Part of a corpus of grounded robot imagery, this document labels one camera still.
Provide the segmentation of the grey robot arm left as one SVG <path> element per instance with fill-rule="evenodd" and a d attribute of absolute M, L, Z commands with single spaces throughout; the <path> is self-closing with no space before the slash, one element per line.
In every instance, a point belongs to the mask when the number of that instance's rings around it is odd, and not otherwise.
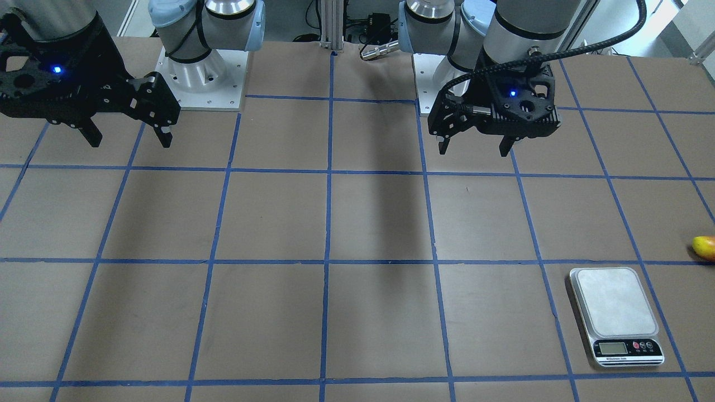
<path fill-rule="evenodd" d="M 547 61 L 577 1 L 401 1 L 400 49 L 445 57 L 427 116 L 443 155 L 455 135 L 476 129 L 501 138 L 505 157 L 523 139 L 561 127 L 556 79 Z"/>

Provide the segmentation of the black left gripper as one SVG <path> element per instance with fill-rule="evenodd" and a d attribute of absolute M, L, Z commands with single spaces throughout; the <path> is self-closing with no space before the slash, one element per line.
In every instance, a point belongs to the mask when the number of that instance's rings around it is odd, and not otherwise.
<path fill-rule="evenodd" d="M 449 90 L 427 117 L 438 151 L 445 155 L 450 137 L 474 127 L 486 135 L 503 136 L 501 157 L 508 157 L 522 138 L 547 137 L 561 127 L 555 105 L 556 79 L 549 63 L 534 76 L 503 70 L 470 79 L 463 95 Z"/>

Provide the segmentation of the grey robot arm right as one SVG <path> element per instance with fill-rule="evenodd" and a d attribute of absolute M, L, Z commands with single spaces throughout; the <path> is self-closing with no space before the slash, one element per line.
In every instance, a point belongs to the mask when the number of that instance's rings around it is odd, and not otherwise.
<path fill-rule="evenodd" d="M 99 11 L 88 1 L 2 2 L 2 114 L 79 130 L 92 147 L 98 112 L 153 128 L 165 148 L 179 100 L 170 88 L 204 91 L 227 80 L 220 51 L 258 51 L 262 1 L 151 1 L 168 71 L 133 76 Z"/>

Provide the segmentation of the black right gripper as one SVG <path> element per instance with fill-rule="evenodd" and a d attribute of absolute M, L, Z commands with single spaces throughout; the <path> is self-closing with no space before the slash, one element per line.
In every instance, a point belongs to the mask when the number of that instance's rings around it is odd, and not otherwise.
<path fill-rule="evenodd" d="M 92 117 L 122 113 L 154 127 L 161 146 L 170 148 L 179 102 L 159 72 L 137 78 L 127 71 L 99 13 L 76 33 L 51 41 L 33 39 L 24 22 L 23 13 L 2 16 L 3 114 L 74 126 L 98 148 L 103 135 Z"/>

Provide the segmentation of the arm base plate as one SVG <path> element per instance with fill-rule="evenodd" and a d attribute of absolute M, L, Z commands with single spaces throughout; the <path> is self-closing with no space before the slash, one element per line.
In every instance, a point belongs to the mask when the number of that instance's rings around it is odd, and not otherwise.
<path fill-rule="evenodd" d="M 251 55 L 215 49 L 206 59 L 182 64 L 165 56 L 161 48 L 155 71 L 164 77 L 182 111 L 239 112 Z"/>
<path fill-rule="evenodd" d="M 421 117 L 426 117 L 432 110 L 436 94 L 442 88 L 442 78 L 436 78 L 436 72 L 446 56 L 440 54 L 413 54 L 414 86 Z"/>

